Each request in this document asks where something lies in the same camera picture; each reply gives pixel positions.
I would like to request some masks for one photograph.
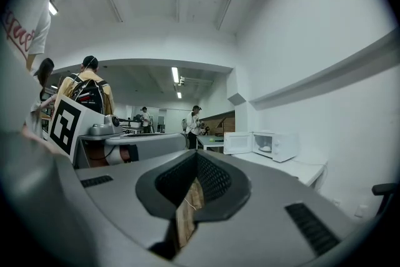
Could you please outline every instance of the white microwave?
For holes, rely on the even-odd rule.
[[[298,155],[299,138],[297,134],[269,132],[225,133],[224,154],[251,152],[282,163]]]

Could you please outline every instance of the ceiling light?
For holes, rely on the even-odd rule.
[[[51,1],[49,1],[49,10],[53,16],[55,16],[58,13],[58,10],[56,9],[56,7],[54,7]]]
[[[172,71],[173,71],[172,75],[174,76],[174,82],[175,83],[179,83],[179,77],[178,77],[178,74],[177,74],[178,73],[177,72],[178,71],[177,67],[172,67]]]

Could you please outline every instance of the person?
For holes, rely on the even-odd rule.
[[[196,149],[197,136],[200,134],[199,106],[193,106],[192,111],[186,117],[186,135],[189,139],[189,149]]]
[[[8,95],[1,104],[0,131],[22,130],[25,137],[52,150],[26,126],[31,105],[43,89],[37,81],[31,81],[32,76],[26,69],[30,71],[35,57],[44,52],[50,28],[49,0],[9,0],[5,8],[0,9],[0,66],[7,66],[2,68],[0,83],[19,88],[18,94]]]
[[[86,81],[88,79],[93,79],[99,85],[102,86],[104,91],[104,107],[105,114],[113,114],[115,110],[113,94],[111,92],[111,87],[102,78],[100,78],[96,73],[99,71],[99,61],[93,57],[88,56],[83,59],[81,64],[81,72],[79,74],[72,74],[64,79],[59,91],[57,93],[56,103],[54,104],[54,109],[57,109],[60,102],[61,96],[65,95],[70,97],[74,91],[74,88],[78,85],[79,79]]]
[[[142,108],[142,119],[143,119],[143,133],[150,133],[150,115],[148,113],[148,109],[146,107]]]
[[[39,69],[34,73],[34,79],[42,87],[42,91],[38,94],[35,102],[31,106],[31,112],[26,118],[26,126],[36,136],[43,138],[42,132],[42,109],[46,108],[51,102],[56,100],[57,94],[52,95],[46,101],[43,101],[43,94],[46,83],[54,69],[54,63],[50,58],[46,58],[40,64]]]

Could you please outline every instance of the black chair armrest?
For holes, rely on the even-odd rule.
[[[393,194],[398,184],[376,184],[372,187],[372,193],[375,196],[385,196]]]

